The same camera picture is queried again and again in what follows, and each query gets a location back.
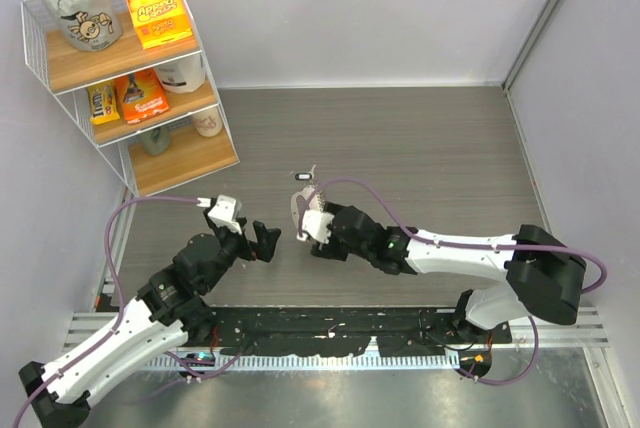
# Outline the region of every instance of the gray wooden table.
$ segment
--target gray wooden table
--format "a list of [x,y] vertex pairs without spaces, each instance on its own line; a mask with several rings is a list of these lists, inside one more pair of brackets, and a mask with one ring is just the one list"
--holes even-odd
[[[321,179],[355,176],[373,184],[404,221],[435,232],[512,233],[541,224],[515,126],[502,90],[365,88],[223,91],[240,164],[171,190],[239,198],[249,221],[282,228],[270,264],[236,263],[208,302],[230,305],[454,305],[486,286],[452,275],[389,276],[355,258],[319,260],[296,241],[293,173],[316,164]],[[366,192],[327,190],[392,224]],[[207,228],[196,209],[137,208],[121,270],[128,296]]]

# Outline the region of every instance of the orange box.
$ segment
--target orange box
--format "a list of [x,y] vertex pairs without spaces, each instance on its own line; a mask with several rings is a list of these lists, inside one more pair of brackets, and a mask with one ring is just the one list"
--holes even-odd
[[145,50],[193,34],[182,0],[127,0],[127,5]]
[[127,123],[167,111],[169,102],[153,68],[116,78],[116,95]]

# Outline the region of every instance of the yellow box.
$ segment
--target yellow box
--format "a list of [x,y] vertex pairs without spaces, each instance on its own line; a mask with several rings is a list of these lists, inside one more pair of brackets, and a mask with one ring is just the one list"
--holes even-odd
[[182,0],[127,0],[127,5],[145,50],[193,34]]

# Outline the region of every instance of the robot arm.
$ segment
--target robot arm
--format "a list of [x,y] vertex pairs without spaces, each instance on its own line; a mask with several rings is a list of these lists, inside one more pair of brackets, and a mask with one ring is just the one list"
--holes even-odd
[[[399,227],[384,228],[354,206],[317,202],[304,213],[301,241],[312,241],[311,254],[344,261],[364,258],[385,273],[455,273],[494,280],[486,290],[470,290],[458,301],[452,330],[476,342],[498,324],[533,315],[551,323],[575,323],[586,263],[551,252],[506,250],[517,244],[564,246],[542,228],[523,225],[516,235],[475,238],[445,236],[409,228],[426,244]],[[447,246],[462,243],[502,249]]]
[[[173,259],[153,275],[116,320],[74,350],[47,364],[31,362],[20,370],[20,378],[31,395],[45,380],[93,348],[62,376],[51,382],[33,401],[33,409],[44,428],[78,427],[92,406],[138,368],[166,350],[185,343],[202,344],[210,337],[216,320],[200,296],[209,293],[237,258],[269,262],[275,253],[280,230],[268,230],[253,222],[257,241],[247,240],[239,217],[241,205],[227,196],[211,200],[204,212],[215,236],[196,235]],[[95,347],[107,333],[112,335]]]

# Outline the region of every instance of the yellow packet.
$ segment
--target yellow packet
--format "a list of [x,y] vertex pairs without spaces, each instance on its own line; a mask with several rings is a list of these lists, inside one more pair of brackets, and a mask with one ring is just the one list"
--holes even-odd
[[145,50],[193,34],[182,0],[127,0],[127,5]]
[[107,121],[120,119],[113,80],[88,86],[87,92],[91,107],[91,123],[101,125]]

